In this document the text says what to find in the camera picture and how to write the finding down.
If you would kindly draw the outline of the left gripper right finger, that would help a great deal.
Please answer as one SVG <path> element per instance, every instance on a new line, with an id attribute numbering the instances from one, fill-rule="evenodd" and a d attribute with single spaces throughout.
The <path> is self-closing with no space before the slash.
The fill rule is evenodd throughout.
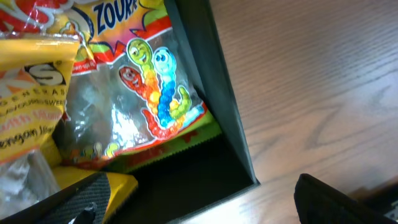
<path id="1" fill-rule="evenodd" d="M 309 174 L 298 178 L 294 202 L 301 224 L 395 223 Z"/>

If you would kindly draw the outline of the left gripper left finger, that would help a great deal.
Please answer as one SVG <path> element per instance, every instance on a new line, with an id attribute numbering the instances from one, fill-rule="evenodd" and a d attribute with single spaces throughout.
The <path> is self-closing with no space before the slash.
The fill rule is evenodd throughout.
<path id="1" fill-rule="evenodd" d="M 1 223 L 103 223 L 111 189 L 98 172 L 1 220 Z"/>

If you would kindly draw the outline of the green Haribo gummy bag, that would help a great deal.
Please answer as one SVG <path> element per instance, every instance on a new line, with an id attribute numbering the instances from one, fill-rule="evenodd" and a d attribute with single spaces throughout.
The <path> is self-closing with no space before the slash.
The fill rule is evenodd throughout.
<path id="1" fill-rule="evenodd" d="M 163 1 L 2 1 L 1 34 L 11 32 L 78 38 L 52 134 L 66 164 L 100 169 L 213 121 Z"/>

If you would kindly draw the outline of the yellow Hacks candy bag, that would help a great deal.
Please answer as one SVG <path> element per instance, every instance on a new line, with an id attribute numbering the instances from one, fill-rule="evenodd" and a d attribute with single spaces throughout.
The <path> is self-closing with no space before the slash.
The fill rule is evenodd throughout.
<path id="1" fill-rule="evenodd" d="M 75 35 L 1 34 L 1 220 L 99 172 L 63 166 L 52 139 L 79 44 Z M 109 223 L 138 183 L 104 173 L 111 196 L 103 223 Z"/>

